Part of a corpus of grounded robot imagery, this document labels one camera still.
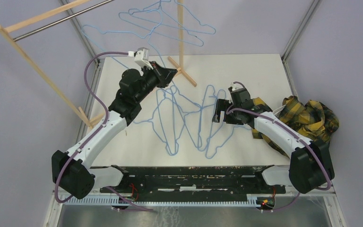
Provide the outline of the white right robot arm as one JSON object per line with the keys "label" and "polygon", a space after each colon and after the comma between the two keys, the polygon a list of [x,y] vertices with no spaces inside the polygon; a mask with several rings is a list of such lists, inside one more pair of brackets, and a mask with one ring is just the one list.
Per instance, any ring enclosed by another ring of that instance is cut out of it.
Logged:
{"label": "white right robot arm", "polygon": [[218,99],[212,122],[248,125],[275,143],[290,160],[288,165],[271,166],[255,178],[260,193],[274,185],[292,186],[306,194],[314,189],[329,190],[335,176],[329,146],[295,132],[271,108],[256,104],[245,88],[229,88],[231,99]]}

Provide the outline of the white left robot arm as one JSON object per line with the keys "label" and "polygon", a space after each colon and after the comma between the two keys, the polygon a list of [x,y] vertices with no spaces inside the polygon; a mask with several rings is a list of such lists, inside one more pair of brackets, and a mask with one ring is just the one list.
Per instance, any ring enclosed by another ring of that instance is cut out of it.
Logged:
{"label": "white left robot arm", "polygon": [[67,201],[59,198],[60,188],[77,199],[86,197],[93,189],[106,186],[112,186],[118,192],[128,190],[130,180],[124,176],[126,171],[118,166],[93,168],[92,164],[109,142],[134,121],[142,109],[142,100],[156,87],[166,88],[177,72],[177,69],[164,68],[151,61],[149,67],[122,73],[120,88],[111,105],[104,108],[100,124],[67,151],[57,150],[52,155],[52,180],[57,202]]}

